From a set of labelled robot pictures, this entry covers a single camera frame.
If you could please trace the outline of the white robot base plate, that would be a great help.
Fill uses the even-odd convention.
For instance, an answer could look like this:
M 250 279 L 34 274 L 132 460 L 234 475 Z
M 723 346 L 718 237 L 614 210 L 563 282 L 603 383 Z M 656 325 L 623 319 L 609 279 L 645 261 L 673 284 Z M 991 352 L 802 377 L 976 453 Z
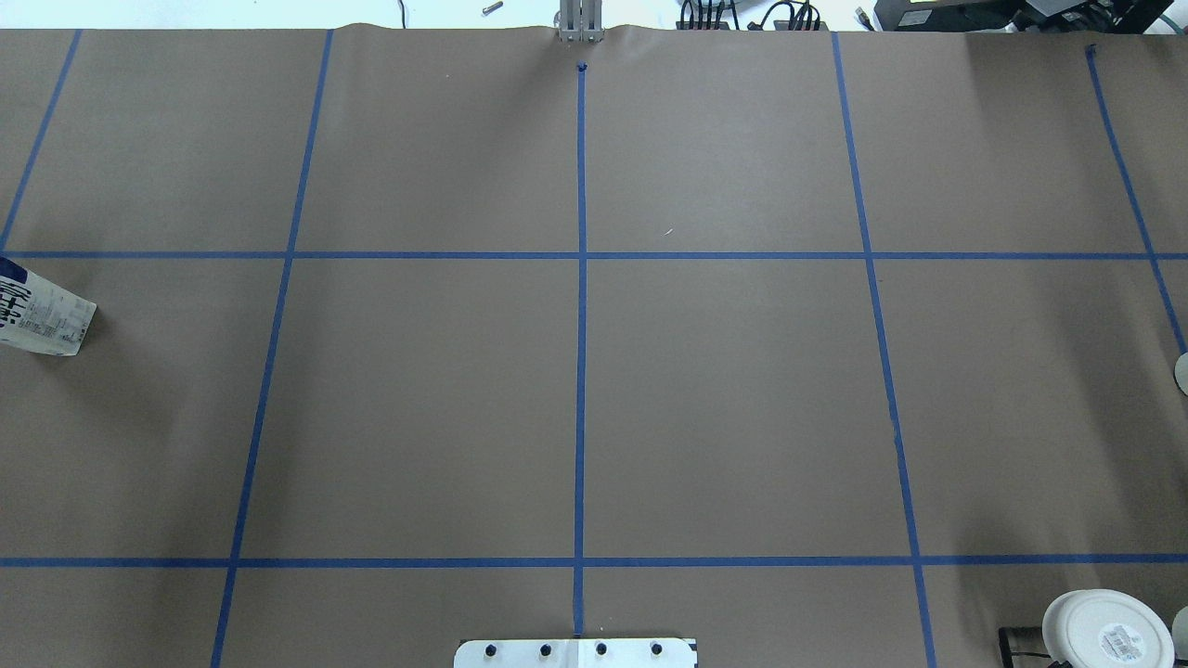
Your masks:
M 696 641 L 680 637 L 475 639 L 454 667 L 697 667 Z

